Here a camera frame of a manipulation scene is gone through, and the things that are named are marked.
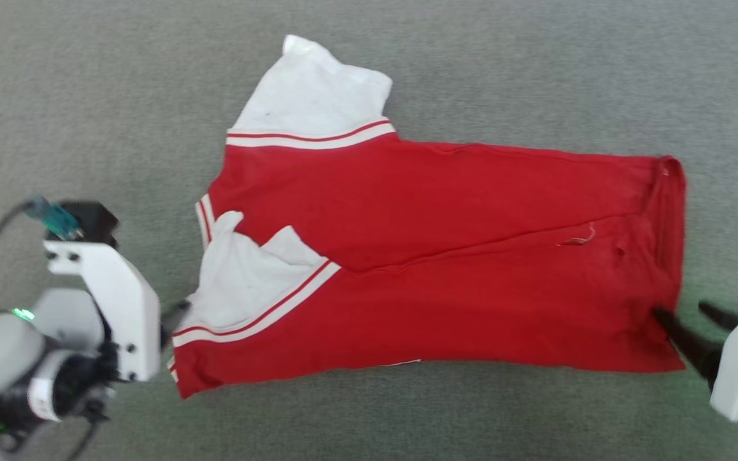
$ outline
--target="red stripe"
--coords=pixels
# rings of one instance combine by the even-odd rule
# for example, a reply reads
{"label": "red stripe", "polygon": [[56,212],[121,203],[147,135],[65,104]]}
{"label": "red stripe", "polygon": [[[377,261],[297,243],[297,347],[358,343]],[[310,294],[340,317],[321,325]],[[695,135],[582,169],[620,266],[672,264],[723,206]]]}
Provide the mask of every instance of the red stripe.
{"label": "red stripe", "polygon": [[204,225],[207,227],[207,243],[210,243],[213,241],[213,231],[210,229],[210,222],[207,219],[207,210],[204,209],[204,202],[199,201],[199,205],[201,205],[201,214],[204,218]]}
{"label": "red stripe", "polygon": [[364,131],[364,129],[369,129],[369,128],[372,128],[373,126],[384,125],[386,123],[389,123],[389,120],[378,120],[377,122],[369,123],[369,125],[361,126],[358,129],[354,129],[353,131],[348,132],[347,134],[340,134],[338,136],[332,136],[330,138],[303,138],[301,136],[293,136],[292,134],[281,134],[281,133],[269,133],[269,134],[229,133],[226,135],[226,137],[228,138],[287,138],[290,140],[316,141],[316,142],[334,141],[334,140],[342,140],[343,138],[348,138],[349,136],[352,136],[354,134],[360,133],[361,131]]}
{"label": "red stripe", "polygon": [[238,328],[238,330],[232,330],[232,332],[223,332],[223,333],[218,333],[218,332],[214,332],[213,330],[210,330],[209,328],[206,328],[206,327],[190,327],[190,328],[187,328],[187,329],[181,330],[180,332],[176,332],[176,333],[173,333],[172,335],[173,335],[173,336],[181,336],[181,335],[184,335],[184,333],[189,333],[189,332],[193,332],[193,330],[204,330],[205,332],[208,332],[208,333],[212,333],[212,334],[213,334],[213,335],[215,335],[215,336],[227,336],[227,335],[233,335],[233,334],[235,334],[235,333],[240,333],[240,332],[243,332],[244,330],[248,330],[249,328],[251,328],[251,327],[253,327],[253,326],[257,325],[257,324],[258,324],[258,322],[259,322],[259,321],[261,321],[261,320],[263,320],[263,318],[264,318],[264,317],[266,317],[267,315],[269,315],[269,314],[270,314],[270,312],[272,312],[272,311],[274,311],[274,310],[278,309],[278,307],[280,307],[280,306],[281,306],[282,304],[284,304],[285,302],[289,301],[289,300],[290,300],[290,298],[292,298],[293,296],[297,295],[299,291],[302,291],[302,289],[304,289],[304,287],[305,287],[305,286],[309,285],[309,283],[310,283],[310,282],[311,282],[311,281],[312,281],[312,280],[313,280],[313,279],[314,279],[314,278],[315,278],[315,277],[316,277],[316,276],[317,276],[318,274],[320,274],[320,271],[323,271],[323,269],[324,269],[324,268],[325,268],[326,266],[328,266],[328,265],[329,265],[329,263],[331,263],[331,261],[329,261],[329,260],[327,260],[327,261],[326,261],[325,263],[323,263],[323,265],[322,265],[322,266],[320,266],[320,267],[319,267],[319,268],[318,268],[318,269],[317,269],[317,270],[316,270],[316,271],[314,272],[314,274],[310,275],[310,277],[309,277],[309,278],[307,278],[307,280],[306,280],[306,281],[304,281],[304,283],[302,283],[302,284],[301,284],[301,286],[299,286],[298,288],[296,288],[296,289],[295,289],[295,291],[293,291],[292,293],[290,293],[290,294],[286,295],[286,297],[284,297],[284,298],[283,298],[283,300],[281,300],[281,301],[278,301],[278,303],[277,303],[277,304],[276,304],[275,306],[272,306],[272,307],[270,307],[270,308],[269,308],[269,310],[267,310],[266,312],[264,312],[263,314],[261,314],[261,316],[260,316],[260,317],[256,318],[256,319],[255,319],[255,321],[253,321],[252,323],[250,323],[250,324],[249,324],[249,325],[247,325],[246,327],[241,327],[241,328]]}

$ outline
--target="teal connector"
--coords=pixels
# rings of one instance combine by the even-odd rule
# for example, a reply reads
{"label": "teal connector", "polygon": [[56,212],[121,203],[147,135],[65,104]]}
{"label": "teal connector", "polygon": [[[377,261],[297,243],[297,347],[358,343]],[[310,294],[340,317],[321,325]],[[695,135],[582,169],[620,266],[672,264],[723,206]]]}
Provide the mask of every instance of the teal connector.
{"label": "teal connector", "polygon": [[28,208],[27,216],[41,221],[48,231],[62,240],[74,240],[81,236],[79,222],[64,208],[51,204],[41,195],[33,197],[31,201],[32,206]]}

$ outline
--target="red fabric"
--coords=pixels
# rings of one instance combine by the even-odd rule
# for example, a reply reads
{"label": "red fabric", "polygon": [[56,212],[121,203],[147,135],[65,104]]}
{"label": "red fabric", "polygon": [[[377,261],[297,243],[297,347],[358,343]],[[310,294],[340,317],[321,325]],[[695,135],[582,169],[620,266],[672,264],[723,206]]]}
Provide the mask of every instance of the red fabric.
{"label": "red fabric", "polygon": [[236,231],[259,245],[292,225],[343,269],[257,335],[176,348],[184,397],[415,359],[683,368],[651,315],[680,288],[674,158],[395,134],[331,150],[227,146],[209,195],[214,216],[243,212]]}

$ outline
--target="garment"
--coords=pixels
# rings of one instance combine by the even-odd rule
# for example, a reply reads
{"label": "garment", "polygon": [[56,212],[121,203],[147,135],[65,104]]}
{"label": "garment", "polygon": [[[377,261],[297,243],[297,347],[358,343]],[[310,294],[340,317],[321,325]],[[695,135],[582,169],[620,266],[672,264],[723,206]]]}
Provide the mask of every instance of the garment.
{"label": "garment", "polygon": [[196,205],[182,396],[416,360],[682,369],[650,313],[679,293],[677,160],[401,140],[390,85],[286,39]]}

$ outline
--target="gray fabric surface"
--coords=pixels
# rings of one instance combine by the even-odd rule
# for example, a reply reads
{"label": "gray fabric surface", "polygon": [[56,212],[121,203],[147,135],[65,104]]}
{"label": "gray fabric surface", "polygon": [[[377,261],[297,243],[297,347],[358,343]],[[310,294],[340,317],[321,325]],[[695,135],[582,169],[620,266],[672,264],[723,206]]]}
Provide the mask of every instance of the gray fabric surface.
{"label": "gray fabric surface", "polygon": [[[97,198],[162,300],[197,281],[193,215],[224,132],[281,39],[395,81],[414,140],[672,154],[689,178],[680,314],[738,309],[738,2],[0,0],[0,214],[27,193]],[[0,306],[45,286],[40,232],[0,244]],[[83,460],[738,459],[694,373],[508,364],[332,371],[179,400],[123,385]],[[53,461],[82,426],[29,459]]]}

